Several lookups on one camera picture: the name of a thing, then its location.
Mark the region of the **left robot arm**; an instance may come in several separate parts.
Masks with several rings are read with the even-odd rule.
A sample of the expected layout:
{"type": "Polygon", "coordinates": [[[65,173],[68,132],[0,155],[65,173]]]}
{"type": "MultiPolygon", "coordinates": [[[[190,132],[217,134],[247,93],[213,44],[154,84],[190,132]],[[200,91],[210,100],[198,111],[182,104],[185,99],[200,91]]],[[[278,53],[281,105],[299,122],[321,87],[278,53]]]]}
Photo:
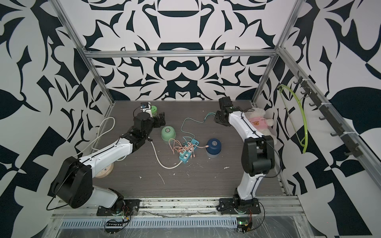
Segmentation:
{"type": "Polygon", "coordinates": [[[113,213],[123,210],[124,197],[117,191],[93,185],[93,178],[117,160],[139,150],[154,128],[166,125],[165,114],[152,117],[141,112],[134,117],[134,125],[115,142],[79,159],[69,157],[64,160],[51,192],[71,208],[100,206],[111,209],[113,213]]]}

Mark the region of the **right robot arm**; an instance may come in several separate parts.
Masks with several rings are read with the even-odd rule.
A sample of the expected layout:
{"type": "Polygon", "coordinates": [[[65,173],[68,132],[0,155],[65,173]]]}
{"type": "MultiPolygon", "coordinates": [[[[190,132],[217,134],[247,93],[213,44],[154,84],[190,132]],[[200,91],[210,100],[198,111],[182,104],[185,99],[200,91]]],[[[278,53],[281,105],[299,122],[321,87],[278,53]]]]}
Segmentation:
{"type": "Polygon", "coordinates": [[[244,143],[241,155],[244,174],[236,196],[239,201],[252,200],[261,180],[275,167],[274,140],[259,132],[247,119],[245,111],[233,105],[230,97],[222,97],[218,102],[220,110],[214,121],[233,127],[244,143]]]}

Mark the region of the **pink charger plug cube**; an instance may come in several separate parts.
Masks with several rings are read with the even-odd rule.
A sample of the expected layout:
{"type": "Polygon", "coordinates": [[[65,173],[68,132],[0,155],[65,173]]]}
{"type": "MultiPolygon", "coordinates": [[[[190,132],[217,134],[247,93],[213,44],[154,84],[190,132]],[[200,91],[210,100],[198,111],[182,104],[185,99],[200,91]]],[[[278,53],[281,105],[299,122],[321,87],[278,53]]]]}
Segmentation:
{"type": "Polygon", "coordinates": [[[187,151],[189,149],[193,148],[193,144],[191,142],[187,142],[183,145],[183,150],[187,151]]]}

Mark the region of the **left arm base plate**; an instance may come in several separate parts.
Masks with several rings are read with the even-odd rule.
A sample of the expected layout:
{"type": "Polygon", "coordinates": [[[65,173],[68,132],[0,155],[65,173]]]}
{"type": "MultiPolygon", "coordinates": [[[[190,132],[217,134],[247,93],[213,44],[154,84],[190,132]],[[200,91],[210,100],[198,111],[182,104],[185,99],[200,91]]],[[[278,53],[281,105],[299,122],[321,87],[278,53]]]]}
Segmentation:
{"type": "Polygon", "coordinates": [[[139,199],[124,199],[123,201],[119,199],[111,208],[99,206],[96,216],[130,216],[139,211],[140,202],[139,199]]]}

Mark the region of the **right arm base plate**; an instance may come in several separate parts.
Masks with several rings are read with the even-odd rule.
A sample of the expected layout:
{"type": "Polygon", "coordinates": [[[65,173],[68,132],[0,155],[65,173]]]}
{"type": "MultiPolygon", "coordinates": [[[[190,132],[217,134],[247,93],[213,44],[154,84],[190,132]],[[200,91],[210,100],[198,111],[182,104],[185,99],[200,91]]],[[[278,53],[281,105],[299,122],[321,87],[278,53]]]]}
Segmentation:
{"type": "Polygon", "coordinates": [[[257,215],[262,212],[260,203],[256,198],[242,200],[238,196],[233,198],[220,198],[216,209],[221,214],[230,215],[257,215]]]}

